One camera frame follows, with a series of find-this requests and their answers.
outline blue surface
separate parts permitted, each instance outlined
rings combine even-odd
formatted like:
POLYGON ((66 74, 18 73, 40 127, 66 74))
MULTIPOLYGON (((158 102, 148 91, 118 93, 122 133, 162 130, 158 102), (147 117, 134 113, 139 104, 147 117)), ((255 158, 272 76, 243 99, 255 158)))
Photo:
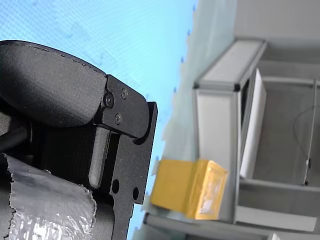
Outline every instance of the blue surface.
MULTIPOLYGON (((158 104, 149 173, 161 159, 163 130, 179 89, 197 0, 2 0, 0 40, 24 40, 81 58, 158 104)), ((147 193, 155 177, 149 174, 147 193)), ((136 205, 127 239, 144 213, 136 205)))

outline cardboard box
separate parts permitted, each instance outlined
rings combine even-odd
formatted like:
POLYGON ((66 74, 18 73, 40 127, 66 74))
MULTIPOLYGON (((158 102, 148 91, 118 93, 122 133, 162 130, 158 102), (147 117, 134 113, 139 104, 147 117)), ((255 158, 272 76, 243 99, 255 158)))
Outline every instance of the cardboard box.
POLYGON ((151 203, 184 213, 187 218, 217 220, 227 177, 228 171, 211 160, 163 159, 151 203))

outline white panel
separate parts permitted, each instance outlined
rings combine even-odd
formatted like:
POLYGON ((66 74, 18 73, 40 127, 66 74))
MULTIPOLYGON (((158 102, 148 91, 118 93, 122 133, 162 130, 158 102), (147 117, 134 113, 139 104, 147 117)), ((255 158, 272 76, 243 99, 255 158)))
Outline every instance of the white panel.
POLYGON ((236 207, 236 220, 247 224, 307 232, 313 232, 317 222, 316 217, 266 211, 245 206, 236 207))
POLYGON ((262 45, 260 40, 237 40, 201 81, 238 83, 262 45))
POLYGON ((237 176, 238 95, 197 90, 199 157, 213 160, 229 172, 219 218, 232 221, 237 176))
POLYGON ((261 128, 265 113, 266 97, 267 93, 259 70, 257 69, 255 75, 249 125, 245 139, 245 146, 243 150, 240 169, 240 175, 244 178, 252 179, 254 174, 260 142, 259 140, 261 135, 261 128))

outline black metal bracket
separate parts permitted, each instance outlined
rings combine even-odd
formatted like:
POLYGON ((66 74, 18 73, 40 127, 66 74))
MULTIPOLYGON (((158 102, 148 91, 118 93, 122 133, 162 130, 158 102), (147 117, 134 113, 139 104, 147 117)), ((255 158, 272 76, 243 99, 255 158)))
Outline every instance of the black metal bracket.
POLYGON ((0 41, 0 53, 0 101, 23 113, 18 118, 24 122, 19 131, 0 136, 14 140, 3 151, 92 190, 98 211, 113 209, 107 211, 108 221, 114 220, 112 239, 125 240, 133 203, 144 201, 157 104, 50 47, 0 41))

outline silver duct tape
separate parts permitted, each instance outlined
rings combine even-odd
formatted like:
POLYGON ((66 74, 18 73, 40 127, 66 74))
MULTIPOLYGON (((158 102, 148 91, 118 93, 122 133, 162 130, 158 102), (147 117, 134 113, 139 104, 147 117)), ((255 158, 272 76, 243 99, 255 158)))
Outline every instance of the silver duct tape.
POLYGON ((90 240, 96 202, 85 187, 7 156, 15 209, 7 240, 90 240))

